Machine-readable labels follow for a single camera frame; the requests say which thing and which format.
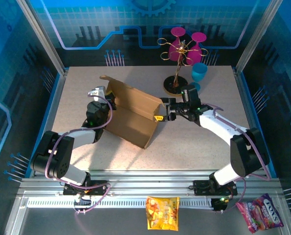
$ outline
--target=pink candy bag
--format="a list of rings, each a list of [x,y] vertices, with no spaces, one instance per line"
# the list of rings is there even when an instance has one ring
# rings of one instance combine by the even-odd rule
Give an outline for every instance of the pink candy bag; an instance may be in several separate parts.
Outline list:
[[[237,207],[252,233],[258,230],[283,227],[279,213],[268,193],[251,202],[238,202]]]

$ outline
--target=speckled tabletop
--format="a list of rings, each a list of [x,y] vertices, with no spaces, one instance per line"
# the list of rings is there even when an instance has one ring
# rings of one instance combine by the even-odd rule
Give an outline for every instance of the speckled tabletop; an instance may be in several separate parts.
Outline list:
[[[53,131],[79,128],[86,119],[87,93],[96,86],[107,86],[100,75],[108,75],[156,97],[170,97],[162,87],[175,66],[71,67],[57,110]],[[181,68],[189,82],[192,67]],[[221,115],[248,127],[245,111],[230,66],[210,66],[200,83],[204,103],[220,106]],[[158,125],[147,149],[105,131],[99,142],[75,149],[71,163],[82,170],[94,169],[219,169],[230,161],[229,146],[212,132],[181,117]]]

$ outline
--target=yellow snack bag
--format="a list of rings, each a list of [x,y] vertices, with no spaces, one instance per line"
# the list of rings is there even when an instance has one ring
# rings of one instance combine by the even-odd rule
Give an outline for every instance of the yellow snack bag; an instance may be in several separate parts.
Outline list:
[[[178,231],[179,197],[147,197],[146,217],[149,230]]]

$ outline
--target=snack packaging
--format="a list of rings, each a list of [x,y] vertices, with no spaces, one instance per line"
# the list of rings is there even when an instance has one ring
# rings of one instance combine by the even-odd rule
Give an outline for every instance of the snack packaging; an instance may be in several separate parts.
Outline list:
[[[250,232],[283,227],[278,211],[268,193],[251,202],[238,202],[239,208]]]
[[[179,197],[147,197],[146,217],[149,230],[178,231]]]

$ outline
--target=blue cup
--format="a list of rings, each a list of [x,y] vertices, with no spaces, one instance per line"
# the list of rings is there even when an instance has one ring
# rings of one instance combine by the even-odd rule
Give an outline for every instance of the blue cup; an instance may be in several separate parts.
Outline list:
[[[203,63],[196,63],[192,67],[192,79],[195,82],[200,82],[205,77],[206,72],[207,72],[207,65]]]
[[[193,86],[195,86],[195,88],[196,88],[196,90],[197,90],[197,91],[199,91],[199,90],[201,89],[201,86],[200,86],[200,84],[199,84],[199,83],[197,83],[197,82],[191,82],[191,83],[190,83],[190,85],[193,85]]]

